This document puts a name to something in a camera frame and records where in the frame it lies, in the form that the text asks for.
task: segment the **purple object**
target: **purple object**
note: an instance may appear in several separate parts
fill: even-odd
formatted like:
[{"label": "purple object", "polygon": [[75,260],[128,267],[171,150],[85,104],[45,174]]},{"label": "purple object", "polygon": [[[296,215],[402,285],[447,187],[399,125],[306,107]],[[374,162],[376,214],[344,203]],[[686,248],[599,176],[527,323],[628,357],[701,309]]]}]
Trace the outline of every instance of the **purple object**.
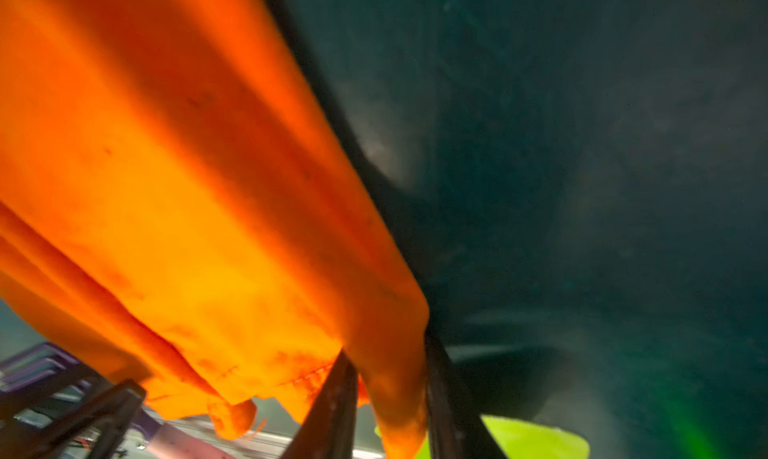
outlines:
[{"label": "purple object", "polygon": [[[2,399],[2,393],[19,391],[45,377],[79,364],[80,361],[77,358],[50,342],[31,347],[0,361],[0,399]],[[72,387],[83,394],[91,385],[82,380],[77,386]],[[160,424],[144,411],[136,414],[131,426],[144,435],[147,442],[151,441],[160,429]]]}]

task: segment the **orange fabric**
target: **orange fabric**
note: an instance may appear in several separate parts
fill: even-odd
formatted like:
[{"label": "orange fabric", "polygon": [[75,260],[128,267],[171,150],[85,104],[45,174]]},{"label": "orange fabric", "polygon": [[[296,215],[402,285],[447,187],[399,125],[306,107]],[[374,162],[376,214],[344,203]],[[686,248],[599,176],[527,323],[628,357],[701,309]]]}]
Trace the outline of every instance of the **orange fabric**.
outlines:
[{"label": "orange fabric", "polygon": [[427,307],[262,0],[0,0],[0,292],[166,418],[302,420],[344,348],[390,457]]}]

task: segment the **orange cloth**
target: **orange cloth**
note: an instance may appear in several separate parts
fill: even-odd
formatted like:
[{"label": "orange cloth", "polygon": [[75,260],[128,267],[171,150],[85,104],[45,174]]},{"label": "orange cloth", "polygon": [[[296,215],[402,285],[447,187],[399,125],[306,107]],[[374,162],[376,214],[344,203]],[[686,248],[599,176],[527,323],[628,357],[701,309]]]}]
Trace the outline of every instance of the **orange cloth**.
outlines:
[{"label": "orange cloth", "polygon": [[168,419],[302,420],[339,349],[424,437],[426,301],[262,0],[0,0],[0,294]]}]

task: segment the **teal background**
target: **teal background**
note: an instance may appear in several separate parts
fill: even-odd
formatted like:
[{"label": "teal background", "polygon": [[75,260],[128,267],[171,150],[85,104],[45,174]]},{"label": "teal background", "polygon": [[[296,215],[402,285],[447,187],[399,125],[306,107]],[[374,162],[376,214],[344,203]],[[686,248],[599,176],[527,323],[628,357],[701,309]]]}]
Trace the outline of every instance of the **teal background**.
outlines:
[{"label": "teal background", "polygon": [[768,0],[268,1],[484,412],[762,457]]}]

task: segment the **yellow-green object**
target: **yellow-green object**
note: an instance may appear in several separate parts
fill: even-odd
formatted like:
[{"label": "yellow-green object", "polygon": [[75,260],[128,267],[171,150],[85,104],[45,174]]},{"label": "yellow-green object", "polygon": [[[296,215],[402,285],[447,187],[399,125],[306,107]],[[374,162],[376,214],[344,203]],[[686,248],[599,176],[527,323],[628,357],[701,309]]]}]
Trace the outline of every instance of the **yellow-green object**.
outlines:
[{"label": "yellow-green object", "polygon": [[[481,416],[510,459],[587,459],[589,444],[580,436],[553,427],[506,417]],[[429,459],[429,439],[416,459]]]}]

